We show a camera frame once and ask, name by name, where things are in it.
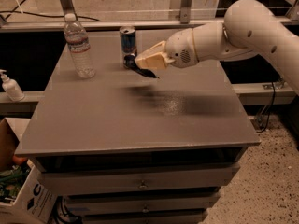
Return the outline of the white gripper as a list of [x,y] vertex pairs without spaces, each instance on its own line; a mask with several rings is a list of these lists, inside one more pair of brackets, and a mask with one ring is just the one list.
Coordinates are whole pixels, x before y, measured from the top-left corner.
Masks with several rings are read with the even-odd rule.
[[187,68],[198,64],[194,44],[193,29],[185,29],[171,35],[146,49],[135,58],[140,69],[162,70],[169,64],[176,68]]

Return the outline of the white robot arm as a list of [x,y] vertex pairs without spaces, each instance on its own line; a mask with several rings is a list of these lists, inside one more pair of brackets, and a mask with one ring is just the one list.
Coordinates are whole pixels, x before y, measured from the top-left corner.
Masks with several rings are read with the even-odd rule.
[[201,61],[240,61],[260,55],[299,94],[299,36],[256,0],[238,0],[222,22],[178,31],[137,55],[141,69],[194,66]]

